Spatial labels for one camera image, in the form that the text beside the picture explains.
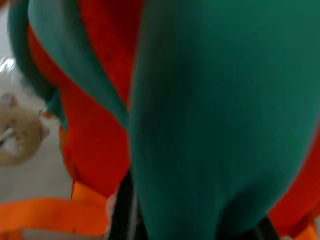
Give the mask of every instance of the red fabric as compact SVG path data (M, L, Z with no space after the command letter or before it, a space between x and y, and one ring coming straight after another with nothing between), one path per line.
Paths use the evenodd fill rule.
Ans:
M57 86L68 122L62 146L75 180L109 197L128 171L126 132L113 116L87 96L54 64L29 27L33 61L49 82Z
M296 237L319 216L319 204L320 126L303 168L269 216L281 236Z
M88 40L127 103L140 25L141 0L77 0Z
M77 174L75 166L72 161L72 154L70 150L68 132L62 129L62 126L59 126L59 138L61 144L61 152L63 155L64 165L73 180L77 179Z

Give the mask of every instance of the costume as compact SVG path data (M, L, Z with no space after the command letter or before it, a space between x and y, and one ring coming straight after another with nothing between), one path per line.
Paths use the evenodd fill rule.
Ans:
M128 169L127 132L149 238L225 240L266 215L310 151L319 7L24 0L9 24L18 66L68 131L74 176L112 194Z

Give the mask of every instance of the beige plush toy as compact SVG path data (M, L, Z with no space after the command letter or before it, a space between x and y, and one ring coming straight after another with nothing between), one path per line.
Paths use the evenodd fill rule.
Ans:
M39 116L12 93L0 96L0 167L29 160L49 135Z

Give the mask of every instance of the orange webbing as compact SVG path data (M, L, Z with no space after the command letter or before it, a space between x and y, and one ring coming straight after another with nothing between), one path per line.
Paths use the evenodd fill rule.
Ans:
M0 236L23 229L101 236L108 224L106 202L76 183L72 200L40 198L1 204Z

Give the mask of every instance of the teal fabric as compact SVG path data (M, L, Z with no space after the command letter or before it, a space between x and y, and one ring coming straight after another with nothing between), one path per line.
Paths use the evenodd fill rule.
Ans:
M54 62L127 127L128 112L90 47L76 1L30 0L29 21Z
M268 213L310 148L320 1L144 2L129 142L149 238L226 240Z
M57 116L64 129L67 120L59 98L59 91L51 85L33 63L28 46L28 0L11 3L8 13L8 32L12 53L19 70L33 87L35 93L45 100L49 112Z

